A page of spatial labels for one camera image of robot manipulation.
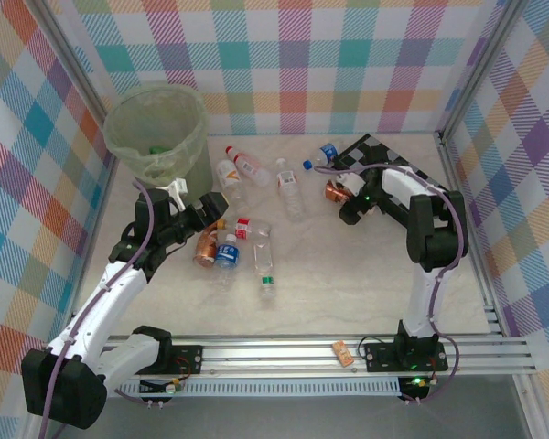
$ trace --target blue bottle label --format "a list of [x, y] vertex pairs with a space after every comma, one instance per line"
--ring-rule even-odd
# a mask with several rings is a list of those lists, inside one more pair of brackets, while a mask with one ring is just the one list
[[336, 147], [332, 144], [326, 144], [326, 145], [323, 145], [321, 146], [321, 151], [323, 151], [323, 153], [326, 155], [326, 157], [328, 158], [328, 163], [336, 156], [338, 155], [338, 150], [336, 149]]
[[216, 255], [216, 261], [230, 261], [234, 265], [238, 265], [238, 257], [240, 251], [230, 244], [222, 244], [218, 247], [218, 254]]

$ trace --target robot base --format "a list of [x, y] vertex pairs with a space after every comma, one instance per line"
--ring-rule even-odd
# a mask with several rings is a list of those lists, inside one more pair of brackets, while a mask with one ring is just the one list
[[443, 372], [448, 369], [446, 352], [439, 337], [410, 337], [399, 323], [393, 343], [364, 345], [369, 372]]

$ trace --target water bottle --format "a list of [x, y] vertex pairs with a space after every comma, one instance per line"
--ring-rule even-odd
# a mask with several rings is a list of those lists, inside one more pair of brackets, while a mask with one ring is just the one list
[[284, 158], [276, 160], [278, 193], [285, 204], [286, 216], [293, 222], [305, 219], [305, 206], [295, 172], [288, 167]]
[[254, 270], [260, 277], [260, 291], [263, 298], [275, 297], [275, 280], [273, 279], [273, 253], [271, 241], [260, 237], [254, 240]]
[[239, 240], [251, 240], [260, 236], [268, 237], [271, 225], [260, 219], [221, 218], [217, 222], [218, 229], [227, 230], [236, 235]]
[[309, 160], [303, 162], [303, 168], [308, 171], [313, 166], [327, 166], [338, 156], [338, 149], [333, 144], [325, 144], [315, 150]]
[[246, 203], [246, 191], [234, 163], [230, 160], [221, 160], [216, 165], [216, 173], [218, 174], [221, 190], [228, 203], [234, 207], [236, 212], [247, 213], [250, 208]]
[[231, 284], [234, 268], [238, 265], [240, 251], [236, 247], [236, 236], [229, 234], [226, 241], [218, 247], [214, 270], [217, 270], [216, 283], [222, 287], [228, 287]]
[[226, 154], [240, 169], [240, 172], [250, 178], [256, 185], [260, 187], [268, 186], [271, 181], [271, 174], [258, 160], [251, 155], [241, 153], [233, 146], [226, 148]]

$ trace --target plaid wall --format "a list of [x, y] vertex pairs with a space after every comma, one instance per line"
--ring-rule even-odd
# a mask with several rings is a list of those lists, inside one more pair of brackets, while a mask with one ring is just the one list
[[549, 401], [549, 0], [531, 0], [453, 136], [496, 294]]
[[143, 82], [185, 83], [203, 93], [213, 134], [433, 132], [464, 66], [474, 66], [472, 41], [490, 34], [491, 26], [479, 40], [480, 12], [496, 4], [49, 2], [108, 105]]
[[490, 36], [492, 35], [492, 31], [496, 28], [496, 25], [499, 23], [502, 13], [504, 12], [504, 7], [508, 4], [508, 2], [509, 0], [498, 0], [496, 2], [496, 5], [492, 10], [490, 18], [486, 23], [486, 26], [482, 29], [482, 33], [478, 38], [478, 42], [476, 43], [476, 46], [474, 47], [470, 57], [468, 58], [468, 62], [466, 63], [466, 66], [464, 67], [461, 75], [459, 75], [459, 79], [457, 80], [457, 83], [456, 83], [456, 88], [453, 90], [453, 92], [449, 96], [446, 109], [443, 111], [443, 114], [441, 115], [439, 124], [437, 125], [435, 131], [443, 130], [447, 120], [449, 119], [449, 116], [451, 115], [451, 112], [456, 107], [456, 104], [459, 101], [459, 96], [461, 95], [461, 92], [464, 90], [464, 87], [466, 87], [466, 85], [468, 84], [470, 75], [476, 68], [476, 65], [478, 64], [480, 57], [483, 55], [484, 50], [486, 49], [488, 41], [490, 39]]
[[0, 1], [0, 438], [26, 410], [22, 357], [60, 330], [109, 163], [23, 0]]

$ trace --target marble floor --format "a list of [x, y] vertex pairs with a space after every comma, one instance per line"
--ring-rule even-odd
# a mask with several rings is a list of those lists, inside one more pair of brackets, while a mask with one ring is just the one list
[[[303, 171], [301, 163], [326, 142], [347, 147], [355, 135], [269, 135], [210, 137], [212, 163], [234, 145], [251, 152], [269, 169], [284, 157], [296, 169], [308, 219], [289, 222], [275, 184], [258, 188], [249, 181], [250, 218], [272, 223], [276, 299], [265, 302], [253, 273], [252, 246], [241, 241], [241, 263], [230, 292], [219, 293], [210, 271], [191, 261], [197, 238], [171, 255], [147, 288], [129, 305], [113, 334], [130, 334], [140, 325], [161, 327], [174, 335], [391, 334], [406, 310], [413, 264], [405, 249], [405, 230], [376, 212], [356, 226], [338, 218], [339, 206], [323, 198], [326, 176]], [[379, 140], [446, 183], [430, 134], [377, 135]], [[92, 293], [110, 250], [134, 218], [137, 191], [120, 164], [112, 182], [93, 253], [86, 268], [78, 307]], [[479, 287], [468, 258], [454, 272], [440, 322], [448, 333], [489, 331]]]

